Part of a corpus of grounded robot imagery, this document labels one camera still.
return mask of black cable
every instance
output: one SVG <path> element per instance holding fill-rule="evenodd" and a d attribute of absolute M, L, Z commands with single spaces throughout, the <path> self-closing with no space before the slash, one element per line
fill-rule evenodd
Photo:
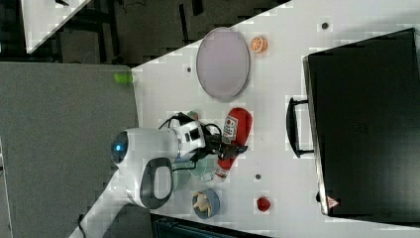
<path fill-rule="evenodd" d="M 79 218 L 77 220 L 77 227 L 79 228 L 79 230 L 81 231 L 81 234 L 83 234 L 83 238 L 86 238 L 86 233 L 84 233 L 83 227 L 81 227 L 80 222 L 83 220 L 83 215 L 80 214 Z"/>
<path fill-rule="evenodd" d="M 137 1 L 137 2 L 134 2 L 134 3 L 128 3 L 128 4 L 124 4 L 124 1 L 123 1 L 124 14 L 127 14 L 128 13 L 127 12 L 127 7 L 128 6 L 133 6 L 133 5 L 142 5 L 142 6 L 146 7 L 146 0 L 144 0 L 143 2 Z"/>
<path fill-rule="evenodd" d="M 208 126 L 216 127 L 216 129 L 219 131 L 219 134 L 222 135 L 222 130 L 220 130 L 220 127 L 218 127 L 216 124 L 209 123 L 209 124 L 204 125 L 204 127 L 208 127 Z"/>
<path fill-rule="evenodd" d="M 164 121 L 158 128 L 161 129 L 166 123 L 169 122 L 169 126 L 170 126 L 170 121 L 173 120 L 176 116 L 171 116 L 169 119 L 167 119 L 166 121 Z"/>
<path fill-rule="evenodd" d="M 197 162 L 194 162 L 194 167 L 192 167 L 192 168 L 178 168 L 178 169 L 174 169 L 172 171 L 174 172 L 174 171 L 195 170 L 196 167 L 197 167 Z"/>

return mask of white table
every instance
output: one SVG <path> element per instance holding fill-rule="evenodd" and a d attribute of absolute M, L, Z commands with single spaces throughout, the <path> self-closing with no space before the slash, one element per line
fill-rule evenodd
<path fill-rule="evenodd" d="M 64 7 L 54 0 L 21 0 L 27 53 L 31 54 L 90 0 L 65 0 Z"/>
<path fill-rule="evenodd" d="M 133 69 L 143 127 L 155 128 L 177 111 L 196 110 L 204 122 L 219 126 L 236 106 L 254 115 L 249 150 L 236 160 L 225 182 L 204 183 L 191 178 L 165 206 L 151 213 L 271 237 L 420 236 L 419 229 L 322 215 L 315 200 L 318 185 L 313 156 L 297 159 L 288 145 L 286 107 L 291 96 L 306 95 L 302 67 L 305 56 L 420 26 L 417 0 L 346 2 L 293 0 L 232 27 L 247 43 L 256 36 L 268 38 L 267 52 L 262 56 L 252 54 L 250 83 L 232 103 L 217 102 L 201 88 L 195 71 L 200 42 Z M 324 22 L 330 24 L 326 31 L 320 26 Z M 309 116 L 306 106 L 300 108 L 300 138 L 310 148 Z M 255 180 L 256 174 L 262 179 Z M 201 220 L 191 208 L 191 194 L 206 187 L 219 194 L 221 210 Z M 256 210 L 255 200 L 261 195 L 272 201 L 269 213 Z"/>

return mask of floor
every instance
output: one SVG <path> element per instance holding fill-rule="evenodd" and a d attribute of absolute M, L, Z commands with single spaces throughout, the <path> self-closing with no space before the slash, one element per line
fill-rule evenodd
<path fill-rule="evenodd" d="M 107 9 L 106 0 L 100 0 Z M 200 40 L 217 27 L 229 27 L 271 9 L 288 0 L 123 0 L 115 2 L 117 29 L 120 38 L 120 64 L 136 66 L 161 57 Z M 194 14 L 193 2 L 202 2 L 202 12 Z M 184 10 L 182 27 L 180 8 Z M 104 28 L 106 63 L 112 63 L 110 29 Z M 89 32 L 60 32 L 62 60 L 65 63 L 100 63 L 97 36 Z M 4 178 L 0 176 L 0 236 L 11 237 L 8 228 Z M 106 237 L 152 237 L 149 212 L 126 206 Z"/>

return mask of red bottle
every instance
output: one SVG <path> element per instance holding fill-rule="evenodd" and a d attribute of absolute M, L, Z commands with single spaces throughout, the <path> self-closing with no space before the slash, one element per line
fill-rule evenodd
<path fill-rule="evenodd" d="M 227 144 L 245 146 L 252 126 L 253 117 L 251 113 L 244 108 L 234 108 L 226 117 L 222 141 Z M 214 175 L 214 181 L 224 181 L 226 179 L 235 159 L 236 157 L 224 161 L 218 160 L 219 168 Z"/>

